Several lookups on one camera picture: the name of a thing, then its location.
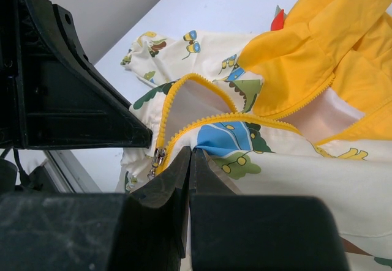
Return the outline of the cream dinosaur print hooded jacket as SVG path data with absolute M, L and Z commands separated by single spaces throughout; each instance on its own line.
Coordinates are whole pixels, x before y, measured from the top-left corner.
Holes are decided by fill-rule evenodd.
M 122 65 L 151 90 L 130 106 L 153 133 L 124 149 L 117 189 L 200 149 L 238 194 L 312 195 L 353 270 L 391 267 L 391 0 L 298 0 L 269 32 L 146 32 Z

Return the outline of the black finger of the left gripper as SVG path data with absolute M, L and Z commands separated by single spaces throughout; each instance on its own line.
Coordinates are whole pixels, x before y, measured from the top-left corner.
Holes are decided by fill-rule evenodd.
M 49 0 L 15 0 L 15 11 L 17 147 L 149 147 L 151 130 L 89 62 L 72 14 Z

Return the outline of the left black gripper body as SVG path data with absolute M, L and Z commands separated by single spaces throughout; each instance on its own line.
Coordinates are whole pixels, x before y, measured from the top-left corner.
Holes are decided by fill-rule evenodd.
M 19 0 L 1 0 L 1 148 L 25 146 Z

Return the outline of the aluminium frame rail front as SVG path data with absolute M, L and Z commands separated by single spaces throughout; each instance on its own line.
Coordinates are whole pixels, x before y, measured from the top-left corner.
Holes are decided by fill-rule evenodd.
M 101 189 L 70 150 L 45 150 L 43 167 L 60 193 L 101 193 Z

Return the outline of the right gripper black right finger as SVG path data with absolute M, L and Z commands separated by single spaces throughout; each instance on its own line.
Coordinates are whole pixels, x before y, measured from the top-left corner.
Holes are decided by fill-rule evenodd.
M 190 162 L 194 270 L 348 270 L 327 206 L 311 196 L 237 195 L 200 149 Z

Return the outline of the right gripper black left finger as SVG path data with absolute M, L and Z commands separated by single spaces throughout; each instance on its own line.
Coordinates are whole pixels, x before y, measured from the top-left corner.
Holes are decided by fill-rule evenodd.
M 179 270 L 190 157 L 129 194 L 1 195 L 1 269 Z

